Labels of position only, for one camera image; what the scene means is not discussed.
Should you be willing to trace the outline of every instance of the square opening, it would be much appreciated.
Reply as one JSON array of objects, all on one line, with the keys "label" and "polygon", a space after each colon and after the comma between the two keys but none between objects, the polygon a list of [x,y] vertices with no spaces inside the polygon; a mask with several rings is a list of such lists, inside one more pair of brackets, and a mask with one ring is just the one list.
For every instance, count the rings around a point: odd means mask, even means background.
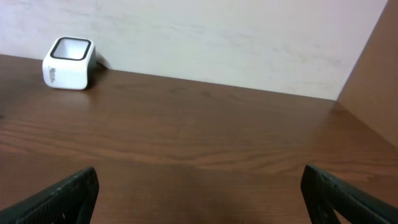
[{"label": "square opening", "polygon": [[69,60],[83,60],[90,48],[90,41],[63,37],[55,44],[51,57]]}]

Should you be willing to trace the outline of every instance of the white wall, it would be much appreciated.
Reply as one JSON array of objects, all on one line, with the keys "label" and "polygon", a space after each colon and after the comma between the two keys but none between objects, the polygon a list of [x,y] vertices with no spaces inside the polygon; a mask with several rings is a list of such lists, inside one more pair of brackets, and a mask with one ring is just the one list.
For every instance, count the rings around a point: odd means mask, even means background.
[{"label": "white wall", "polygon": [[92,39],[111,68],[337,99],[387,0],[0,0],[0,54]]}]

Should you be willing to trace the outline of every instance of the black rim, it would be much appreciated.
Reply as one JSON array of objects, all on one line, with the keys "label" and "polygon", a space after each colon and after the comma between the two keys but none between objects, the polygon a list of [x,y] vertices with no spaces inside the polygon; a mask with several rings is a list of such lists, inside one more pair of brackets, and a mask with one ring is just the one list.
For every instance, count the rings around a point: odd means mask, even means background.
[{"label": "black rim", "polygon": [[[57,49],[58,45],[60,44],[60,42],[61,42],[63,39],[87,41],[87,42],[88,42],[88,45],[87,45],[87,48],[86,48],[86,51],[85,51],[85,54],[83,55],[83,57],[82,57],[81,59],[73,59],[73,58],[63,58],[63,57],[56,57],[56,56],[54,56],[55,50]],[[91,41],[89,41],[89,40],[87,40],[87,39],[79,39],[79,38],[73,38],[73,37],[62,37],[62,38],[59,38],[59,39],[58,39],[57,43],[55,44],[54,48],[52,49],[52,51],[51,51],[51,53],[50,53],[50,56],[51,56],[52,58],[62,59],[62,60],[83,60],[84,58],[86,58],[87,53],[88,53],[88,49],[90,49],[90,46],[91,46]]]}]

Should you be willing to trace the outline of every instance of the wooden table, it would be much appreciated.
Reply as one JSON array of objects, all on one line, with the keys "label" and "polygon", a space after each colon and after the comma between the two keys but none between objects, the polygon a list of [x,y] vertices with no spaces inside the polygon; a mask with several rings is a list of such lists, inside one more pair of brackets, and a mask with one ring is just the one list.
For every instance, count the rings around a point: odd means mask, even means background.
[{"label": "wooden table", "polygon": [[94,166],[92,223],[310,223],[309,163],[398,206],[397,149],[334,101],[98,76],[56,90],[40,60],[0,56],[0,209]]}]

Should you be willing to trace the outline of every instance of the white device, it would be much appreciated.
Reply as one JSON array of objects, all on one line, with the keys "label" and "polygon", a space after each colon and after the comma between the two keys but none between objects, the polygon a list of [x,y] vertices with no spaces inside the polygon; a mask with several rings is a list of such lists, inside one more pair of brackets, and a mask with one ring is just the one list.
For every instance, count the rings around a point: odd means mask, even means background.
[{"label": "white device", "polygon": [[53,88],[82,90],[96,67],[93,41],[60,37],[43,60],[44,82]]}]

